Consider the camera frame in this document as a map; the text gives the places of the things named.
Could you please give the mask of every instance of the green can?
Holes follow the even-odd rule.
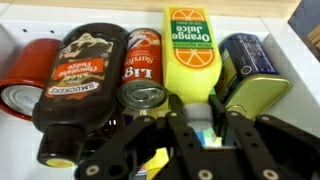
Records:
[[[289,90],[257,36],[230,35],[219,51],[223,68],[215,90],[228,111],[254,120]]]

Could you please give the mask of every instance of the white shelf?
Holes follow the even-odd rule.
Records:
[[[0,67],[12,61],[10,53],[37,38],[62,39],[75,27],[109,22],[129,31],[150,27],[161,32],[162,14],[137,11],[72,9],[0,3]],[[211,16],[215,36],[244,32],[258,35],[278,71],[292,83],[289,93],[270,108],[275,115],[320,137],[320,63],[284,19]],[[33,124],[0,112],[1,179],[72,180],[74,169],[40,165],[36,154],[42,134]]]

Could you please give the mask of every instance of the chocolate fudge sauce bottle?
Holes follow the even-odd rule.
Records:
[[[60,44],[32,116],[44,133],[37,156],[41,164],[61,168],[79,163],[87,134],[112,115],[127,34],[114,24],[87,24]]]

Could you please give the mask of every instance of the red can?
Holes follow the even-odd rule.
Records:
[[[24,47],[8,73],[0,80],[0,109],[24,120],[31,120],[57,55],[60,41],[37,39]]]
[[[141,28],[129,35],[118,99],[126,107],[152,109],[166,101],[163,87],[161,36]]]

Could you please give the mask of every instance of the black cap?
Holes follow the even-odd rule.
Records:
[[[68,125],[50,126],[43,134],[38,161],[57,168],[77,165],[85,140],[86,133],[80,128]]]

